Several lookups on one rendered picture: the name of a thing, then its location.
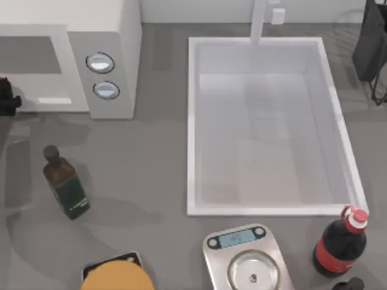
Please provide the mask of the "white sink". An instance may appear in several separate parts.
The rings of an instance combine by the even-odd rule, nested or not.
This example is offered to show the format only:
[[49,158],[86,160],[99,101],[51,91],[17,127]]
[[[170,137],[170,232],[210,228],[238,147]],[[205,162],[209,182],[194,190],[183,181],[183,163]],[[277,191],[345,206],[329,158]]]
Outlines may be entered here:
[[368,204],[319,37],[192,37],[187,213],[337,216]]

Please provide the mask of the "large microwave knob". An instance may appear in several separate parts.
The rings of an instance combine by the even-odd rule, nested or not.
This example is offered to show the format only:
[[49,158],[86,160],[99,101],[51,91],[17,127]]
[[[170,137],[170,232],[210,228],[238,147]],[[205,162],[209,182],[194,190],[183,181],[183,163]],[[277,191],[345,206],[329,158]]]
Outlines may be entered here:
[[94,73],[106,74],[115,68],[114,60],[111,56],[105,53],[95,53],[86,58],[87,67]]

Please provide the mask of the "dark bottle red cap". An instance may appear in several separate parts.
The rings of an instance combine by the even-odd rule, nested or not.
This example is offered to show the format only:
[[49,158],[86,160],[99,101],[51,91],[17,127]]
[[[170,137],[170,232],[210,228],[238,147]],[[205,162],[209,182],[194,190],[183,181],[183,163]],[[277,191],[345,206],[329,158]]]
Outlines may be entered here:
[[365,210],[345,206],[340,218],[325,228],[314,247],[313,263],[317,272],[329,278],[347,273],[366,248],[367,224]]

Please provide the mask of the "small black round object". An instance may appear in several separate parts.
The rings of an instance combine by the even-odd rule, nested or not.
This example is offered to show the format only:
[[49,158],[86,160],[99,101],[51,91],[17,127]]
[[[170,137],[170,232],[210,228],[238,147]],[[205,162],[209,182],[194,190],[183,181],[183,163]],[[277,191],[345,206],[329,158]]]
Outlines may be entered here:
[[365,284],[362,279],[353,277],[348,281],[336,283],[331,290],[365,290]]

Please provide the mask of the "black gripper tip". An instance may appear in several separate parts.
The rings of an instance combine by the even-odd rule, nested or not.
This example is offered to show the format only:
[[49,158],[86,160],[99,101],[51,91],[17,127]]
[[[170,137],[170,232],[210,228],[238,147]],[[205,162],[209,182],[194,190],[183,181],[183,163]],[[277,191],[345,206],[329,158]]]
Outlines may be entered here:
[[13,95],[11,83],[6,77],[0,77],[0,116],[15,116],[17,108],[22,106],[20,96]]

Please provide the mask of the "yellow round black-based object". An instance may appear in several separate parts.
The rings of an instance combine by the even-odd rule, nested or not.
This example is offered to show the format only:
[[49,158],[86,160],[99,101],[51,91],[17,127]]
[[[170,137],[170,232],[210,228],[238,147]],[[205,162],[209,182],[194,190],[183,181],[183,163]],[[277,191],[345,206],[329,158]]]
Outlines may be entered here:
[[155,286],[139,253],[131,251],[85,266],[79,290],[155,290]]

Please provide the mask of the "silver kitchen scale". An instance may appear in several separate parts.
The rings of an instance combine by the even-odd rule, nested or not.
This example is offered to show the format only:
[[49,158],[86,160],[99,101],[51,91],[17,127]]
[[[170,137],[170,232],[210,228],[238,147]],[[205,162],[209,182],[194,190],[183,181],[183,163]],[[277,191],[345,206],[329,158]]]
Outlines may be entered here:
[[203,240],[213,290],[296,290],[274,234],[248,224]]

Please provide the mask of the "brown bottle green label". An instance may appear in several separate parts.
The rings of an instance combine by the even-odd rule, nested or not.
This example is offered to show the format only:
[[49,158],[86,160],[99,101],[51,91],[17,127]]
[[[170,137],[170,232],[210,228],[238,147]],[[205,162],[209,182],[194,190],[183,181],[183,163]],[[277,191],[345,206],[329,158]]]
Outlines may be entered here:
[[75,167],[54,145],[46,146],[43,156],[47,162],[43,174],[56,201],[69,219],[77,219],[89,209],[89,202]]

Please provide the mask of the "tall white tap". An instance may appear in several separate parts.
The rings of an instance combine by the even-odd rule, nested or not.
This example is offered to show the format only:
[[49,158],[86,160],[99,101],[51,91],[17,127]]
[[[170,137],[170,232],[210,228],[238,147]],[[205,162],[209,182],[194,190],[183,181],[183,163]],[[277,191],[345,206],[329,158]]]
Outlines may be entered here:
[[252,45],[258,45],[264,23],[267,0],[254,0],[252,10],[252,23],[250,27],[250,41]]

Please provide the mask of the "black folded stand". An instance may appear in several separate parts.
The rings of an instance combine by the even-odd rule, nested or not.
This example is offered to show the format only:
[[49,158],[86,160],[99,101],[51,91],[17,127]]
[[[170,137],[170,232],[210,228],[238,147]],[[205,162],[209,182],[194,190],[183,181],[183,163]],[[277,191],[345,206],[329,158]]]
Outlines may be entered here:
[[377,106],[387,103],[387,89],[381,97],[377,96],[380,74],[387,65],[387,0],[366,0],[352,60],[357,78],[369,84],[371,100]]

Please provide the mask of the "pale microwave oven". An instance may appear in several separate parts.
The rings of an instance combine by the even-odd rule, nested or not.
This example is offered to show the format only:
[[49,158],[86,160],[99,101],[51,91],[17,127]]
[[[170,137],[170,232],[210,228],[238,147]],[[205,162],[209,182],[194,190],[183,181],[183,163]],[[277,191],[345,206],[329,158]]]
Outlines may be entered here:
[[[20,96],[18,112],[87,112],[95,119],[134,116],[141,52],[138,0],[0,0],[0,77]],[[115,68],[92,72],[87,56],[111,56]],[[113,82],[120,95],[98,98]]]

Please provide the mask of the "small microwave knob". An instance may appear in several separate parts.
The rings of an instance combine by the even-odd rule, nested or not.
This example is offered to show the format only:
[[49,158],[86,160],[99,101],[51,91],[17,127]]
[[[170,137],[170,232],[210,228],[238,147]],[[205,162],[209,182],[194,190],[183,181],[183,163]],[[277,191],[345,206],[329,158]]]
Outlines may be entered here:
[[120,88],[113,82],[100,82],[93,85],[93,93],[101,99],[112,100],[120,95]]

